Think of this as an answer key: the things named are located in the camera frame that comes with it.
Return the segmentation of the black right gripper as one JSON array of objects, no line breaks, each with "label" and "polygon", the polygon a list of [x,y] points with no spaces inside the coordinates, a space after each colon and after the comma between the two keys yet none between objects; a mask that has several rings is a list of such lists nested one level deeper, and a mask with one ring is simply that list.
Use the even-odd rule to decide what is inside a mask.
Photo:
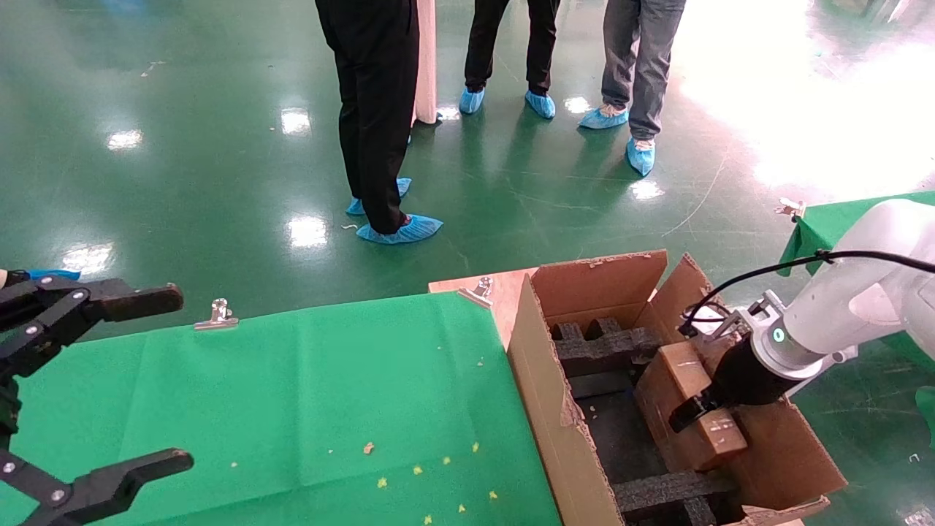
[{"label": "black right gripper", "polygon": [[672,410],[668,425],[681,433],[702,416],[728,406],[764,405],[780,400],[794,381],[772,373],[755,356],[751,337],[743,337],[720,359],[711,377],[711,390],[701,390]]}]

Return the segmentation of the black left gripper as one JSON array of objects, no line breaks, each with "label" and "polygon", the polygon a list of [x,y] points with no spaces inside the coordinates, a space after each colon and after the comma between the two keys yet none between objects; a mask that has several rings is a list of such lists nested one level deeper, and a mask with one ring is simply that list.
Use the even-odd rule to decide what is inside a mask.
[{"label": "black left gripper", "polygon": [[[99,323],[173,313],[183,309],[183,303],[183,293],[172,283],[134,289],[117,278],[81,283],[47,276],[4,287],[1,446],[9,447],[19,432],[19,385],[12,377],[32,376]],[[194,457],[181,449],[165,449],[91,470],[71,482],[6,449],[1,464],[2,481],[37,503],[21,524],[86,525],[127,512],[147,483],[192,469]]]}]

